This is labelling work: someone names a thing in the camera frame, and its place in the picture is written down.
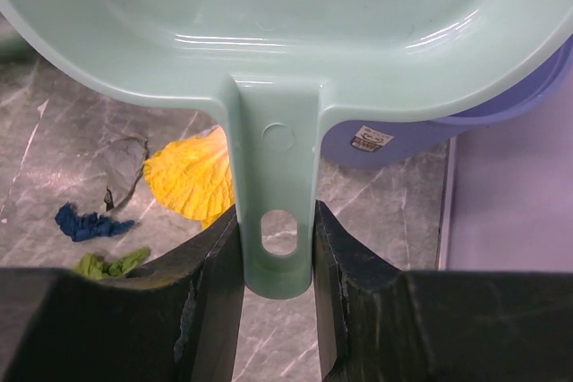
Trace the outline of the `teal dustpan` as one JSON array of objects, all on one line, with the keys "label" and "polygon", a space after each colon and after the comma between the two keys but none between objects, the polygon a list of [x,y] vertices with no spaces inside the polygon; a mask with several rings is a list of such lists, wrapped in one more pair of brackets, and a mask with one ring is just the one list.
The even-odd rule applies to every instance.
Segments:
[{"label": "teal dustpan", "polygon": [[480,105],[572,33],[572,0],[1,0],[1,12],[83,85],[223,127],[244,280],[270,299],[311,282],[329,129]]}]

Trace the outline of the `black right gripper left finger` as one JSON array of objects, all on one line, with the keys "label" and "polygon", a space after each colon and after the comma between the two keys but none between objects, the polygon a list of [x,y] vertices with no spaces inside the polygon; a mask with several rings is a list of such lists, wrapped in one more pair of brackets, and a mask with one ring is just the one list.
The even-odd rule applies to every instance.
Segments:
[{"label": "black right gripper left finger", "polygon": [[236,213],[127,276],[1,271],[4,381],[228,381],[244,298]]}]

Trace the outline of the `green paper scrap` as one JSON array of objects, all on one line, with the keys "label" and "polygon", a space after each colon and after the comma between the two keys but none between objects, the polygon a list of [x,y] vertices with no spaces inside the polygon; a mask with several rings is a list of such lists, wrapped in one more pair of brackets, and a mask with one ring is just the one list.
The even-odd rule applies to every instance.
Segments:
[{"label": "green paper scrap", "polygon": [[93,252],[84,254],[74,266],[73,271],[88,279],[101,281],[107,278],[126,277],[132,270],[142,265],[150,256],[148,246],[133,250],[122,257],[108,260]]}]

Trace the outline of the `dark blue scrap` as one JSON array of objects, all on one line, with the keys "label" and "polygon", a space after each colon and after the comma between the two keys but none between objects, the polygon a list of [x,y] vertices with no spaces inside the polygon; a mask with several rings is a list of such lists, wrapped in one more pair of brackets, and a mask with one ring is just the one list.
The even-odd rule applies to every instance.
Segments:
[{"label": "dark blue scrap", "polygon": [[136,224],[134,220],[118,221],[97,212],[81,215],[77,212],[77,207],[70,202],[58,209],[55,222],[60,231],[73,242],[125,234]]}]

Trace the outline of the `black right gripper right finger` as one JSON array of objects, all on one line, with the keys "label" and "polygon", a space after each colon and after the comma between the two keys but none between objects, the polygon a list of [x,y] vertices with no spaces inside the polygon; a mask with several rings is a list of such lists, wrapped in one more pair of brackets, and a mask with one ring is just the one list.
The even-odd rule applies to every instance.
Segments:
[{"label": "black right gripper right finger", "polygon": [[315,210],[325,381],[569,381],[567,273],[403,271]]}]

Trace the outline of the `grey paper scrap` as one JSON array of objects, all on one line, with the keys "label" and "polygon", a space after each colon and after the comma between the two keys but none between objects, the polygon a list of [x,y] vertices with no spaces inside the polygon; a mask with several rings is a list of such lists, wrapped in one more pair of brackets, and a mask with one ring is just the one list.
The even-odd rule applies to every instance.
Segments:
[{"label": "grey paper scrap", "polygon": [[106,212],[122,207],[131,198],[148,154],[147,141],[133,136],[111,141],[100,152],[107,176]]}]

